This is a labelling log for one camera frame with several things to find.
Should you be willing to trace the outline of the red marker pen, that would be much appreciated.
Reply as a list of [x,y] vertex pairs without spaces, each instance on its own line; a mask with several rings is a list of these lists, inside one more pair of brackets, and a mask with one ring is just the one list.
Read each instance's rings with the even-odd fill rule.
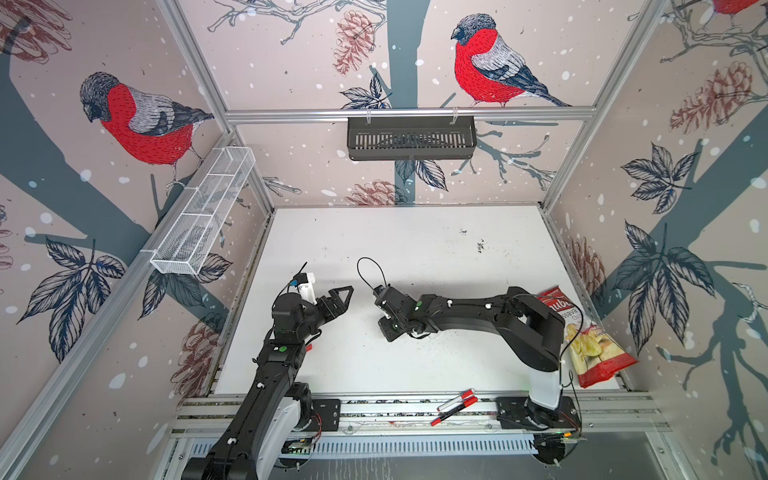
[[437,407],[437,411],[442,413],[449,411],[459,405],[461,405],[465,400],[468,400],[475,396],[475,391],[473,389],[468,389],[457,395],[456,397],[451,398],[450,400],[446,401],[445,403],[441,404]]
[[452,408],[450,408],[448,410],[445,410],[445,411],[441,411],[438,414],[438,416],[430,422],[430,426],[431,427],[435,427],[435,426],[439,425],[440,423],[442,423],[443,421],[447,420],[448,418],[450,418],[450,417],[456,415],[457,413],[465,410],[466,408],[474,405],[477,401],[478,401],[478,398],[475,397],[475,396],[463,399],[460,403],[458,403],[457,405],[453,406]]

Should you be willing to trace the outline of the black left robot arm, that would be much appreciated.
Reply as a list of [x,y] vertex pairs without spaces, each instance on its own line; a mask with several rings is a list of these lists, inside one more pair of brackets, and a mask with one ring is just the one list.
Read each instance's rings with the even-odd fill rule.
[[314,299],[311,285],[278,295],[273,324],[255,358],[253,383],[234,418],[203,458],[191,458],[183,479],[267,479],[289,434],[311,422],[311,391],[296,377],[310,341],[347,312],[354,288]]

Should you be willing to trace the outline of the aluminium horizontal crossbar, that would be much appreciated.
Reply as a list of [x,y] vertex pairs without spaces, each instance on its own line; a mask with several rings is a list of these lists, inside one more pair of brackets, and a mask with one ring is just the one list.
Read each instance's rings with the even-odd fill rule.
[[400,108],[337,110],[233,110],[224,118],[230,125],[336,123],[350,118],[422,118],[454,119],[472,116],[481,121],[587,121],[597,114],[590,106],[510,107],[510,108]]

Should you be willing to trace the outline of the red marker pen upper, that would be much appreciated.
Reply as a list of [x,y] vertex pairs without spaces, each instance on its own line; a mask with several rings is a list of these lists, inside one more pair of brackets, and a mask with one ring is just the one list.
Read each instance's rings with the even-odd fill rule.
[[457,395],[456,397],[451,398],[450,400],[446,401],[445,403],[441,404],[437,407],[437,411],[442,413],[449,411],[459,405],[461,405],[465,400],[468,400],[475,396],[475,391],[473,389],[468,389]]

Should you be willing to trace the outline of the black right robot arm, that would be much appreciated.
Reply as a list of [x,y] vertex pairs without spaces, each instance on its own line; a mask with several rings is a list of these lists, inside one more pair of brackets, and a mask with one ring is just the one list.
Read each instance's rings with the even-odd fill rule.
[[529,369],[529,402],[549,411],[559,408],[566,321],[537,296],[512,286],[487,298],[425,294],[414,299],[391,285],[375,287],[373,295],[375,306],[384,313],[379,328],[387,341],[451,330],[498,335]]

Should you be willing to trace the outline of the aluminium frame corner post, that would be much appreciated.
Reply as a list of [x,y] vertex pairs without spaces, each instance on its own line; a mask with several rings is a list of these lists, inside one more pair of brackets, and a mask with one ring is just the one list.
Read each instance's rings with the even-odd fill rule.
[[181,2],[176,0],[157,0],[156,3],[190,69],[191,75],[201,89],[202,95],[211,113],[214,115],[221,133],[229,139],[230,145],[245,147],[246,143],[242,136],[227,119],[228,109],[224,97],[215,82],[212,68],[208,65],[184,15]]

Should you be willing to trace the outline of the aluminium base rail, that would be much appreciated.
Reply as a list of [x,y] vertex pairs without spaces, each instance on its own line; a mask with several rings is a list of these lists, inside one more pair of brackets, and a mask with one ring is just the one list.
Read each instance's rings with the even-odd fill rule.
[[459,455],[557,456],[599,433],[670,431],[652,396],[625,390],[578,390],[546,431],[513,425],[512,392],[484,392],[478,402],[434,425],[440,395],[318,397],[313,422],[279,444],[283,460]]

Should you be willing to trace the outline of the red chips bag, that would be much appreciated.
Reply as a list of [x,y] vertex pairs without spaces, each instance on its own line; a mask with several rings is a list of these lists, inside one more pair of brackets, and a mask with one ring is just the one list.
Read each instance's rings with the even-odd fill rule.
[[566,352],[580,387],[589,388],[608,381],[637,363],[558,286],[540,293],[538,298],[565,320]]

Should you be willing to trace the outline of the black wall basket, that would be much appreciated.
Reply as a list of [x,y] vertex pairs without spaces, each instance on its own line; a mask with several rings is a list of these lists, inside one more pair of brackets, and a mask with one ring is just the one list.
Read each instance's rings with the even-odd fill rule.
[[350,118],[353,161],[465,160],[477,147],[472,116]]

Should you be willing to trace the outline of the red marker pen lower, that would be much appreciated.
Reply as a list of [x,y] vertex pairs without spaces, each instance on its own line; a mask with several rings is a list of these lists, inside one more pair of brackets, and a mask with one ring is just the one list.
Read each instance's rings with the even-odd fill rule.
[[453,406],[452,408],[450,408],[448,410],[445,410],[445,411],[441,411],[438,414],[438,416],[430,422],[430,426],[431,427],[435,427],[435,426],[439,425],[440,423],[442,423],[443,421],[447,420],[448,418],[450,418],[450,417],[456,415],[457,413],[465,410],[466,408],[474,405],[477,401],[478,401],[478,398],[475,397],[475,396],[463,399],[460,403],[458,403],[457,405]]

